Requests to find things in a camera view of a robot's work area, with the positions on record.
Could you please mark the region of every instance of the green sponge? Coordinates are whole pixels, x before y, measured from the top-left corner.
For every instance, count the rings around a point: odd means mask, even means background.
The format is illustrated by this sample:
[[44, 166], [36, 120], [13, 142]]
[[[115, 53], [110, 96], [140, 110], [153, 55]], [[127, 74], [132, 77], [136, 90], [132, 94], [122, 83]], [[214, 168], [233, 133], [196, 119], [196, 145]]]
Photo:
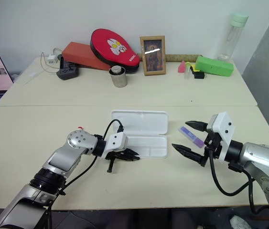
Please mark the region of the green sponge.
[[234, 65], [224, 61], [199, 56], [196, 61], [196, 69], [205, 73], [230, 76], [234, 70]]

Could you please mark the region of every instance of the clear plastic bottle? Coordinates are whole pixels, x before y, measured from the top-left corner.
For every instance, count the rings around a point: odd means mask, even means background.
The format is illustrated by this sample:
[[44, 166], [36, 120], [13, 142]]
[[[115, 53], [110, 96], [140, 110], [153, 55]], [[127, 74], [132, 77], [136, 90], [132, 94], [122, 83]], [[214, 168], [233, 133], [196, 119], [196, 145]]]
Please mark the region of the clear plastic bottle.
[[235, 49], [235, 46], [247, 20], [247, 15], [243, 15], [240, 13], [233, 14], [233, 18], [230, 22], [230, 28], [217, 57], [220, 61], [230, 60], [230, 57]]

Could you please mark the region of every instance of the green bottle cap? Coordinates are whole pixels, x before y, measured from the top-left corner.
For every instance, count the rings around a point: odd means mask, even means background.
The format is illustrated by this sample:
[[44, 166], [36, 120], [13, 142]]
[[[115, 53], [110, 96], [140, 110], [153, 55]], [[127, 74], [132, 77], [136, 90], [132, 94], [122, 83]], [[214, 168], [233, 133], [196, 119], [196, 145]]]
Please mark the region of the green bottle cap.
[[231, 21], [231, 25], [235, 27], [244, 27], [249, 16], [241, 14], [241, 13], [234, 13], [233, 18]]

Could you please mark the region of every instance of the table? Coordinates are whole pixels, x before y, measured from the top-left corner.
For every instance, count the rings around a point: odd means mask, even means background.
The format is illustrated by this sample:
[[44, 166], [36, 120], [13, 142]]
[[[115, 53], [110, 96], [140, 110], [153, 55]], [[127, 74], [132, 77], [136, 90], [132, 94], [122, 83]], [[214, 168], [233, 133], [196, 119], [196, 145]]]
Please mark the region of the table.
[[135, 74], [127, 75], [126, 87], [116, 88], [107, 71], [81, 68], [79, 77], [62, 81], [55, 74], [44, 72], [37, 58], [2, 97], [0, 106], [257, 105], [236, 67], [230, 77], [207, 74], [201, 80], [185, 79], [183, 73], [177, 73], [178, 65], [177, 62], [168, 62], [166, 75], [144, 76], [141, 64]]
[[[4, 208], [42, 164], [66, 141], [69, 132], [81, 125], [91, 134], [103, 134], [111, 120], [111, 110], [159, 110], [169, 115], [166, 159], [117, 161], [107, 173], [108, 161], [97, 160], [94, 167], [59, 197], [53, 209], [170, 208], [248, 205], [247, 189], [235, 197], [217, 190], [209, 163], [205, 168], [183, 157], [171, 143], [191, 147], [202, 154], [177, 128], [184, 121], [208, 122], [211, 115], [228, 111], [236, 130], [234, 140], [269, 145], [269, 126], [254, 106], [0, 106], [0, 208]], [[193, 132], [201, 139], [206, 133]], [[72, 173], [74, 178], [93, 160], [83, 156]], [[227, 163], [215, 161], [219, 182], [234, 191], [246, 176], [232, 172]], [[265, 204], [262, 189], [254, 184], [255, 204]]]

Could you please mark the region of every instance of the black power strip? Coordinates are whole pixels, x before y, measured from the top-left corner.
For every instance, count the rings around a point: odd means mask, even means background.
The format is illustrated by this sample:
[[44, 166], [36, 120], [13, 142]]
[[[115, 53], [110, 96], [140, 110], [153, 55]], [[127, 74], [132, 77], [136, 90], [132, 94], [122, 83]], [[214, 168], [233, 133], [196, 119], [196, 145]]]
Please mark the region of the black power strip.
[[79, 70], [75, 63], [64, 61], [63, 56], [60, 57], [60, 70], [57, 71], [57, 76], [61, 80], [68, 80], [78, 76]]

